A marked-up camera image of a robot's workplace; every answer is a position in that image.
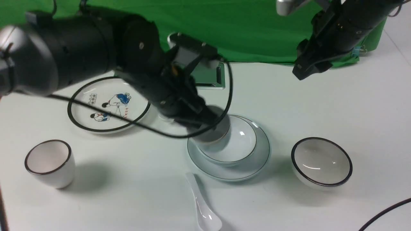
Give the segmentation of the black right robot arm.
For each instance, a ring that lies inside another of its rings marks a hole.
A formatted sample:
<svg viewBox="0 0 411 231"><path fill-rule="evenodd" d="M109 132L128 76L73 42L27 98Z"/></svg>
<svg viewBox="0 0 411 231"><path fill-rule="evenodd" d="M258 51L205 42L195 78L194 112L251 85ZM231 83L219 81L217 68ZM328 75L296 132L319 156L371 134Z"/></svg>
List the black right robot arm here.
<svg viewBox="0 0 411 231"><path fill-rule="evenodd" d="M402 0L340 0L330 2L326 10L312 19L313 32L297 46L293 74L304 80L323 73L337 59L352 50L397 7Z"/></svg>

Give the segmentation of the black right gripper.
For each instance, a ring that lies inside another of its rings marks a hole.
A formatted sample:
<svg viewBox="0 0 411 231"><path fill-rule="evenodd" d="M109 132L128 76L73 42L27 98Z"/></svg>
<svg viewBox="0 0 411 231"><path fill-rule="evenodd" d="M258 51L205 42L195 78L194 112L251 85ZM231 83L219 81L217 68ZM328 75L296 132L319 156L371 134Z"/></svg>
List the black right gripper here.
<svg viewBox="0 0 411 231"><path fill-rule="evenodd" d="M334 54L333 41L304 39L297 46L297 59L294 62L293 74L297 79L305 78L329 70Z"/></svg>

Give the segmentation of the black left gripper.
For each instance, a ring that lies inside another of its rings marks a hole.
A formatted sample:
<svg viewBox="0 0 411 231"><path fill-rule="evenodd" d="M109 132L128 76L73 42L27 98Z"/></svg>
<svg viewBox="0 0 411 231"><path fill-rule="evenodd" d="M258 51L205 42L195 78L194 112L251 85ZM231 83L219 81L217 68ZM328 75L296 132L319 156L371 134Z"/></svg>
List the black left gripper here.
<svg viewBox="0 0 411 231"><path fill-rule="evenodd" d="M227 104L221 112L211 110L195 85L194 78L189 76L175 76L171 66L162 68L159 72L144 70L127 70L117 68L116 73L122 80L136 89L148 102L166 117L188 130L187 135L164 133L139 122L133 125L174 139L200 138L216 132L223 124L232 105L232 94L229 92Z"/></svg>

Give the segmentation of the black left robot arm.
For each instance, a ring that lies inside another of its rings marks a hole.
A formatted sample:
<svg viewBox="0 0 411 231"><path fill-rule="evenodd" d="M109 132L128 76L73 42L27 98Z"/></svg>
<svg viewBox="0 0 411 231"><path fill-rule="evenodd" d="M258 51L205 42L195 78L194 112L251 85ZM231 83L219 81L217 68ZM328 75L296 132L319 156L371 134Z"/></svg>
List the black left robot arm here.
<svg viewBox="0 0 411 231"><path fill-rule="evenodd" d="M221 109L206 104L191 76L200 63L216 67L225 61L217 48L175 32L164 51L154 22L99 6L66 18L42 11L25 12L25 18L25 24L1 30L1 96L63 99L54 92L114 70L161 114L184 126L186 138L212 143L228 133L232 82Z"/></svg>

